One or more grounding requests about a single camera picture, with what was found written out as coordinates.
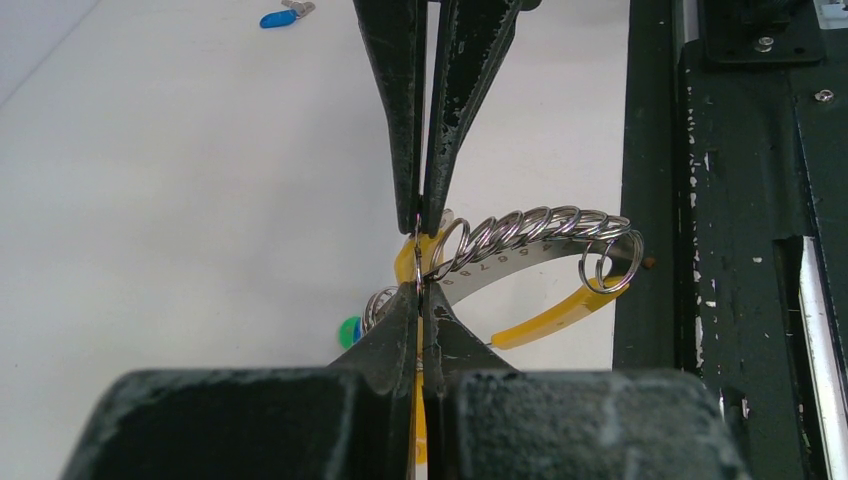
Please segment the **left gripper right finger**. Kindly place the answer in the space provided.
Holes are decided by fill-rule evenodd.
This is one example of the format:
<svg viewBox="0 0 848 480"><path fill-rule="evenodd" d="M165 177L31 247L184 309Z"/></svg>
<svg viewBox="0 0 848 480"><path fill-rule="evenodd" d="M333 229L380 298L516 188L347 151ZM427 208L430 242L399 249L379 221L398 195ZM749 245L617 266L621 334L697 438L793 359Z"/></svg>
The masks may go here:
<svg viewBox="0 0 848 480"><path fill-rule="evenodd" d="M677 370L521 372L422 294L432 479L745 479L695 376Z"/></svg>

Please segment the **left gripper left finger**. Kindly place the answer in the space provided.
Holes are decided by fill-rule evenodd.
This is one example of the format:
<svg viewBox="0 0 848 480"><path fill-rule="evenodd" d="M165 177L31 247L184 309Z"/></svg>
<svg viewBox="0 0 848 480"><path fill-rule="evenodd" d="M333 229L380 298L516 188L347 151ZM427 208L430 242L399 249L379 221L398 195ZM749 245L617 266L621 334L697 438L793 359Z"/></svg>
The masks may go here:
<svg viewBox="0 0 848 480"><path fill-rule="evenodd" d="M95 406L66 479L410 479L419 295L324 367L138 370Z"/></svg>

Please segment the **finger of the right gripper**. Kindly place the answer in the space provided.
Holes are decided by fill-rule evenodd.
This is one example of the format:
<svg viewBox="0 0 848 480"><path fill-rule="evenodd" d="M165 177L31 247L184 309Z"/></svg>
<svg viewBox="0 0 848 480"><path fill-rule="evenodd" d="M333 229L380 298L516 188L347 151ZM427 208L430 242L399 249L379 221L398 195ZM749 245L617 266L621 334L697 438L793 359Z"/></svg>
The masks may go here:
<svg viewBox="0 0 848 480"><path fill-rule="evenodd" d="M410 234L419 209L427 3L353 4L387 119L398 228Z"/></svg>
<svg viewBox="0 0 848 480"><path fill-rule="evenodd" d="M515 36L522 0L441 3L421 197L421 231L435 236L460 148Z"/></svg>

